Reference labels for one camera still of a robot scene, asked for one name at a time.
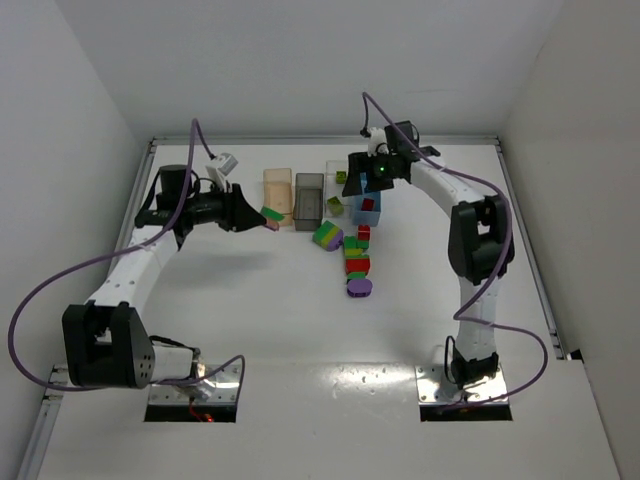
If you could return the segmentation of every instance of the white wall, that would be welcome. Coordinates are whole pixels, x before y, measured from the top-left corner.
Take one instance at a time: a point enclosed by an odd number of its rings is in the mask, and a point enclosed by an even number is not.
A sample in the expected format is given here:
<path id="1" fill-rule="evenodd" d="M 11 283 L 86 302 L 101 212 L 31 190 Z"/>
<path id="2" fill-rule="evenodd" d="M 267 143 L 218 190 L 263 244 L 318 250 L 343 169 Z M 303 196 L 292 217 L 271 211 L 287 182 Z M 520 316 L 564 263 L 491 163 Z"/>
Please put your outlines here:
<path id="1" fill-rule="evenodd" d="M 492 133 L 562 0 L 57 0 L 134 131 Z"/>
<path id="2" fill-rule="evenodd" d="M 53 0 L 0 2 L 0 325 L 40 280 L 113 248 L 142 154 Z M 60 316 L 106 267 L 45 290 L 18 348 L 45 377 L 64 360 Z M 0 478 L 14 478 L 42 390 L 0 349 Z"/>
<path id="3" fill-rule="evenodd" d="M 629 479 L 640 478 L 639 48 L 636 0 L 568 1 L 502 135 L 558 323 Z"/>

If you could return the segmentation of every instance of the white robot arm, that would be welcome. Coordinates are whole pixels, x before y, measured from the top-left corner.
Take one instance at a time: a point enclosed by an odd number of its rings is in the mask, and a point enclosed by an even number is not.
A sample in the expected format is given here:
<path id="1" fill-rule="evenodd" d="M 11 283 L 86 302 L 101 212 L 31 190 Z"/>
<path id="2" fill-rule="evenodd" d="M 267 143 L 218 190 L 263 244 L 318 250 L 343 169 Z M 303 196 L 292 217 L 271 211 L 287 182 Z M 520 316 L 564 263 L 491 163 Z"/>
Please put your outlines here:
<path id="1" fill-rule="evenodd" d="M 419 144 L 411 122 L 401 122 L 396 126 L 412 140 L 413 145 Z M 467 305 L 483 288 L 498 264 L 506 238 L 508 207 L 498 196 L 484 196 L 464 180 L 420 160 L 413 147 L 403 142 L 391 126 L 386 127 L 384 132 L 385 151 L 380 147 L 382 140 L 379 129 L 364 132 L 369 138 L 367 152 L 349 155 L 349 172 L 342 195 L 361 194 L 360 177 L 365 175 L 365 191 L 391 189 L 394 179 L 402 178 L 431 197 L 451 219 L 449 262 L 459 278 L 461 306 Z M 432 147 L 420 147 L 420 150 L 425 155 L 440 156 Z M 481 233 L 479 224 L 488 227 L 488 231 Z M 491 324 L 495 322 L 501 277 L 506 273 L 507 264 L 513 260 L 513 256 L 511 244 L 498 277 L 488 286 L 484 295 L 464 312 L 466 317 L 487 324 L 460 322 L 451 361 L 451 381 L 459 388 L 486 375 L 492 376 L 498 369 Z"/>
<path id="2" fill-rule="evenodd" d="M 185 173 L 182 165 L 160 168 L 156 179 L 162 191 L 155 197 L 156 208 L 151 208 L 154 181 L 136 216 L 129 247 L 160 235 L 157 240 L 123 255 L 87 302 L 70 305 L 65 311 L 62 329 L 74 385 L 144 388 L 151 382 L 196 376 L 197 349 L 147 335 L 141 317 L 149 294 L 196 225 L 215 222 L 224 230 L 241 232 L 264 225 L 266 220 L 246 202 L 238 184 L 228 185 L 220 176 L 212 179 L 208 192 L 200 192 L 199 182 L 189 182 L 189 197 L 177 221 L 162 234 L 176 213 Z"/>
<path id="3" fill-rule="evenodd" d="M 454 207 L 461 203 L 474 204 L 485 200 L 484 196 L 468 183 L 422 161 L 411 164 L 411 184 L 429 195 L 449 218 L 451 218 Z M 458 280 L 460 282 L 460 305 L 465 305 L 473 298 L 484 283 L 474 285 L 464 277 L 458 277 Z M 496 279 L 487 292 L 465 313 L 470 317 L 494 323 L 499 288 L 500 279 Z M 467 361 L 490 358 L 496 353 L 493 332 L 493 328 L 488 325 L 460 322 L 455 342 L 456 350 Z"/>

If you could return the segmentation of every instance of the purple block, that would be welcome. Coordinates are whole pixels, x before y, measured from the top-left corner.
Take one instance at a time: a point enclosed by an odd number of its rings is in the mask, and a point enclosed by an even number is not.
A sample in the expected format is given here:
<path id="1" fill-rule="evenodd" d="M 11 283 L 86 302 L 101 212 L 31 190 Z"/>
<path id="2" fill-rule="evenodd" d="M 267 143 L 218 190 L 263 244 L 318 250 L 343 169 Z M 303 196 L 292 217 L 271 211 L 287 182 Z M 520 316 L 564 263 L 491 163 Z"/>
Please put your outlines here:
<path id="1" fill-rule="evenodd" d="M 368 278 L 354 278 L 347 283 L 347 293 L 351 297 L 368 297 L 373 290 L 373 283 Z"/>
<path id="2" fill-rule="evenodd" d="M 327 252 L 334 252 L 339 249 L 343 241 L 344 232 L 340 230 L 338 233 L 336 233 L 336 236 L 329 241 L 329 244 L 327 245 Z"/>

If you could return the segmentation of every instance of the toy block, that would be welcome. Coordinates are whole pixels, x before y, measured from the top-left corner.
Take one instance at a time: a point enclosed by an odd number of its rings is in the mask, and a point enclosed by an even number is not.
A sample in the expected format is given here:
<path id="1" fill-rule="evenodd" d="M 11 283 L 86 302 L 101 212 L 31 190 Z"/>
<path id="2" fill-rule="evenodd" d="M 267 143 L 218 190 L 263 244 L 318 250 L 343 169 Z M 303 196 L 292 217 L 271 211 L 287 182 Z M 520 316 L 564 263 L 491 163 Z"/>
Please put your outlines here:
<path id="1" fill-rule="evenodd" d="M 333 252 L 342 245 L 344 232 L 328 220 L 320 225 L 313 234 L 313 241 L 329 252 Z"/>
<path id="2" fill-rule="evenodd" d="M 345 261 L 345 270 L 347 275 L 353 272 L 364 272 L 368 274 L 370 268 L 371 261 L 369 260 L 369 257 L 365 257 L 363 255 L 355 258 L 347 258 Z"/>
<path id="3" fill-rule="evenodd" d="M 373 198 L 365 198 L 362 200 L 362 208 L 360 210 L 363 212 L 372 212 L 374 205 L 375 202 L 373 201 Z"/>
<path id="4" fill-rule="evenodd" d="M 368 278 L 355 278 L 347 283 L 347 293 L 350 297 L 368 297 L 373 290 L 373 283 Z"/>
<path id="5" fill-rule="evenodd" d="M 331 231 L 333 227 L 335 227 L 335 225 L 331 223 L 329 220 L 325 220 L 324 222 L 322 222 L 322 225 L 320 225 L 320 228 L 318 228 L 313 233 L 313 241 L 316 242 L 318 245 L 320 245 L 320 242 L 322 241 L 322 239 L 327 236 L 327 234 Z"/>
<path id="6" fill-rule="evenodd" d="M 357 257 L 359 255 L 362 255 L 363 252 L 364 250 L 362 250 L 361 248 L 345 248 L 344 249 L 345 257 Z"/>
<path id="7" fill-rule="evenodd" d="M 275 220 L 276 222 L 284 220 L 284 215 L 276 212 L 275 210 L 272 210 L 269 207 L 262 207 L 262 210 L 260 210 L 260 213 L 264 218 L 270 218 L 271 220 Z"/>
<path id="8" fill-rule="evenodd" d="M 364 272 L 351 272 L 347 275 L 347 283 L 349 283 L 349 280 L 353 280 L 354 278 L 365 278 L 366 276 L 367 274 Z"/>
<path id="9" fill-rule="evenodd" d="M 327 206 L 334 217 L 338 217 L 344 213 L 344 206 L 338 197 L 331 197 L 328 199 Z"/>
<path id="10" fill-rule="evenodd" d="M 343 236 L 344 234 L 342 233 L 342 230 L 340 230 L 340 228 L 333 227 L 329 234 L 322 239 L 322 241 L 320 242 L 320 246 L 328 252 L 333 252 L 334 250 L 340 248 L 340 245 L 342 245 Z"/>
<path id="11" fill-rule="evenodd" d="M 356 237 L 350 235 L 344 237 L 344 248 L 358 248 Z"/>
<path id="12" fill-rule="evenodd" d="M 371 240 L 371 227 L 369 225 L 358 225 L 358 240 Z"/>
<path id="13" fill-rule="evenodd" d="M 272 218 L 267 218 L 267 223 L 265 224 L 265 227 L 274 232 L 277 232 L 278 230 L 280 230 L 280 224 L 276 220 L 273 220 Z"/>

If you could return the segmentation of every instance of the metal mounting plate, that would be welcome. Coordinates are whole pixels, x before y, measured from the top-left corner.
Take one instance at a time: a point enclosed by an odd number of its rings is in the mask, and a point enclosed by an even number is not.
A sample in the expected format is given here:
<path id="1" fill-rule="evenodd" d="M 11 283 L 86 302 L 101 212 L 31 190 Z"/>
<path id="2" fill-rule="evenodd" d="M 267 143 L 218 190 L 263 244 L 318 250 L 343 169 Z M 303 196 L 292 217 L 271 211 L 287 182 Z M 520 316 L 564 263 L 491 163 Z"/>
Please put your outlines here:
<path id="1" fill-rule="evenodd" d="M 206 371 L 217 368 L 218 365 L 206 365 Z M 238 386 L 240 385 L 241 367 L 231 365 L 213 377 L 198 384 L 198 388 L 206 389 L 208 398 L 196 397 L 194 405 L 215 407 L 231 407 L 236 403 Z M 187 393 L 179 391 L 171 385 L 151 385 L 149 388 L 150 406 L 181 407 L 189 405 Z"/>
<path id="2" fill-rule="evenodd" d="M 444 377 L 444 366 L 434 364 L 431 366 L 416 367 L 416 384 L 418 387 L 418 404 L 423 407 L 441 407 L 460 401 L 460 390 L 449 383 Z M 507 393 L 507 385 L 504 382 L 502 367 L 498 366 L 496 376 L 484 377 L 482 380 L 465 386 L 469 403 L 490 400 Z M 509 398 L 501 398 L 487 402 L 476 408 L 491 408 L 495 406 L 509 406 Z"/>

